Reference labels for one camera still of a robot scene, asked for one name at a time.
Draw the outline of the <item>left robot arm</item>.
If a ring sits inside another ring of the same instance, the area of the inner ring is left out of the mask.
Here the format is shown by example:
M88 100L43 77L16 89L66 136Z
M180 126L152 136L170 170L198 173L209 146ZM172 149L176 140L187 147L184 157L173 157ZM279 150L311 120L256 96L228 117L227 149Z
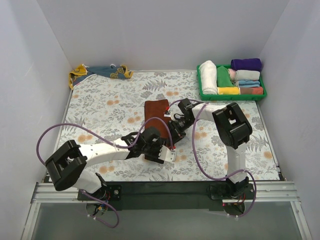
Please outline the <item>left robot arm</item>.
M150 127L141 134L132 132L111 144L78 144L69 140L45 161L45 167L56 191L74 187L93 194L107 184L87 168L105 162L137 158L140 155L144 155L149 161L163 164L168 150L159 131Z

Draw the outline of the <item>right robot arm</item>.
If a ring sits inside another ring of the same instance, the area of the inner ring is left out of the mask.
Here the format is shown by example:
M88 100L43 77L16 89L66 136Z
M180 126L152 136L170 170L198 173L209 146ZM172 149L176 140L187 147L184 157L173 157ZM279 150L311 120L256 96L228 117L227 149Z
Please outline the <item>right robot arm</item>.
M174 117L168 122L172 142L182 140L185 131L192 127L192 150L199 170L208 179L218 183L215 190L224 196L240 197L249 186L248 171L246 170L246 149L253 129L239 105L232 102L228 105L216 106L188 98L178 102L181 111L179 118ZM218 135L227 151L227 175L221 178L209 176L202 168L195 146L195 128L199 120L215 123Z

